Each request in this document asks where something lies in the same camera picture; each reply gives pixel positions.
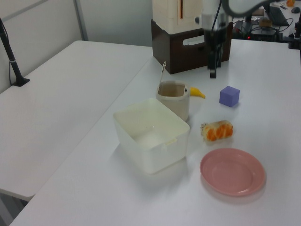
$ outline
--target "pink plate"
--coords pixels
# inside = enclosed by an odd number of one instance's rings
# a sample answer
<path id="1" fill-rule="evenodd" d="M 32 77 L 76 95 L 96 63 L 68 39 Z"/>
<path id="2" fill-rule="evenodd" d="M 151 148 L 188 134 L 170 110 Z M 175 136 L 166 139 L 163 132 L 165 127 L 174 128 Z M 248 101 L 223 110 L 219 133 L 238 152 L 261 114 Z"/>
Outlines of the pink plate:
<path id="1" fill-rule="evenodd" d="M 220 148 L 206 154 L 200 164 L 205 181 L 216 191 L 242 196 L 258 191 L 265 182 L 261 163 L 247 152 Z"/>

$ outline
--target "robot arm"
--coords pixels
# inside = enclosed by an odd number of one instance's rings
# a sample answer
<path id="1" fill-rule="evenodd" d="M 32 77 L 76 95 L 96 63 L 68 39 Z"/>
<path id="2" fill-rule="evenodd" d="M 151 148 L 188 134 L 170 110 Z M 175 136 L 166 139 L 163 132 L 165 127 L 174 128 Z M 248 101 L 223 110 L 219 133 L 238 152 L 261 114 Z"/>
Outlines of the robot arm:
<path id="1" fill-rule="evenodd" d="M 205 43 L 210 47 L 208 69 L 210 77 L 216 78 L 216 68 L 221 66 L 222 47 L 227 38 L 228 15 L 232 17 L 249 16 L 260 6 L 275 0 L 203 0 L 201 18 Z"/>
<path id="2" fill-rule="evenodd" d="M 222 7 L 232 17 L 249 16 L 260 6 L 270 4 L 275 0 L 222 0 Z"/>

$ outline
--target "toy food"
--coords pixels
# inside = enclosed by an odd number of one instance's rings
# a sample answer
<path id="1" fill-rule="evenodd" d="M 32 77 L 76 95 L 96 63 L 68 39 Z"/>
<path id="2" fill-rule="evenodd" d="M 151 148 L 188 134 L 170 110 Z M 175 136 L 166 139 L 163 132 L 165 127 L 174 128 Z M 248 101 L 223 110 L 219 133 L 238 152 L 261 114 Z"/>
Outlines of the toy food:
<path id="1" fill-rule="evenodd" d="M 233 126 L 227 120 L 216 121 L 212 123 L 204 123 L 201 126 L 201 135 L 205 140 L 215 141 L 217 139 L 231 137 L 233 134 Z"/>

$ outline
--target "electronic equipment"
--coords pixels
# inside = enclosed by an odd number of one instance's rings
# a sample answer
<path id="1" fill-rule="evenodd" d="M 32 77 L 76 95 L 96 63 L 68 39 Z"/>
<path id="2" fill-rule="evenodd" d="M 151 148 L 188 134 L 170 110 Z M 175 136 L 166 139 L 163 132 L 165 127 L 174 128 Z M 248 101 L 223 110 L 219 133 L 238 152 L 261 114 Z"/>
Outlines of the electronic equipment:
<path id="1" fill-rule="evenodd" d="M 270 6 L 269 11 L 266 11 L 266 13 L 274 25 L 288 26 L 288 22 L 280 8 Z"/>

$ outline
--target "desk lamp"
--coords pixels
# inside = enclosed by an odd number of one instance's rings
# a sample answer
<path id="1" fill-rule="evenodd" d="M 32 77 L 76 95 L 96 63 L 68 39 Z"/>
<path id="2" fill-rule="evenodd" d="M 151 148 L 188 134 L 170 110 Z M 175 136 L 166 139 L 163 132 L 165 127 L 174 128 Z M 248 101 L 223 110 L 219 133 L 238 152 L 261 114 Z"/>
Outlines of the desk lamp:
<path id="1" fill-rule="evenodd" d="M 6 33 L 6 30 L 4 28 L 4 24 L 0 18 L 0 37 L 1 37 L 1 40 L 2 40 L 2 43 L 4 45 L 4 48 L 6 50 L 6 53 L 8 55 L 8 59 L 9 59 L 9 62 L 15 72 L 15 75 L 16 75 L 16 82 L 13 83 L 12 85 L 13 86 L 23 86 L 24 84 L 28 83 L 30 80 L 29 79 L 26 79 L 26 78 L 23 78 L 23 76 L 21 75 L 21 72 L 19 70 L 19 67 L 18 67 L 18 64 L 16 62 L 16 59 L 15 59 L 15 56 L 13 54 L 13 51 L 10 47 L 10 44 L 9 44 L 9 41 L 8 41 L 8 36 L 7 36 L 7 33 Z"/>

